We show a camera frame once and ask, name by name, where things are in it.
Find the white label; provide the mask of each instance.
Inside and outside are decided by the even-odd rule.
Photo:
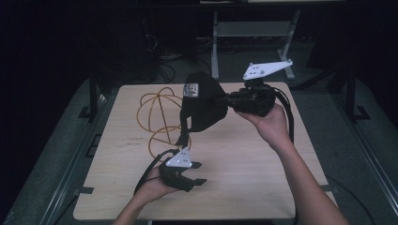
[[[198,98],[199,97],[199,84],[198,83],[185,83],[184,97]]]

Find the white plastic part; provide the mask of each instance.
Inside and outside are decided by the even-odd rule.
[[[177,153],[175,156],[170,158],[166,162],[166,166],[190,168],[192,166],[192,161],[191,161],[190,150],[188,149],[188,147],[185,147],[184,149],[179,151],[179,153]]]
[[[255,78],[262,78],[281,69],[288,68],[292,65],[293,61],[290,59],[286,62],[278,63],[249,64],[248,69],[243,75],[243,80],[248,81]]]

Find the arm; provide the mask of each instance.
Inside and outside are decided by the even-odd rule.
[[[348,224],[290,141],[282,106],[275,104],[265,117],[242,112],[237,114],[249,120],[278,154],[303,224]]]
[[[138,189],[129,203],[123,208],[114,221],[114,225],[131,225],[140,214],[141,210],[148,203],[156,201],[166,194],[177,191],[172,187],[163,184],[159,176],[159,168],[155,167],[149,173],[147,181]]]

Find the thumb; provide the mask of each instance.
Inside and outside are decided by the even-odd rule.
[[[240,117],[250,121],[252,124],[256,124],[256,121],[259,119],[257,115],[251,113],[244,113],[244,112],[235,112],[236,114],[240,115]]]

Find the table top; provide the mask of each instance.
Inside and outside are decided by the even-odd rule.
[[[295,117],[295,145],[319,185],[327,185],[287,85],[283,82],[268,84],[283,90],[289,97]],[[161,110],[160,102],[153,98],[166,86],[176,96],[182,96],[183,84],[127,85],[120,88],[84,182],[84,187],[94,190],[92,194],[80,194],[74,210],[75,218],[116,218],[153,160],[148,149],[157,155],[174,148],[169,143],[175,143],[179,136],[179,129],[174,127],[179,125],[177,103],[180,104],[181,100],[171,97],[172,92],[165,89],[161,92],[165,95],[160,98]],[[243,83],[222,83],[226,93],[241,87]],[[149,93],[153,95],[142,99],[146,104],[139,110],[141,97]],[[168,134],[162,132],[166,126],[170,130]],[[190,192],[178,191],[148,204],[138,218],[262,219],[292,218],[295,215],[282,163],[253,125],[232,109],[214,126],[191,134],[191,158],[203,165],[197,170],[189,169],[183,175],[207,181]]]

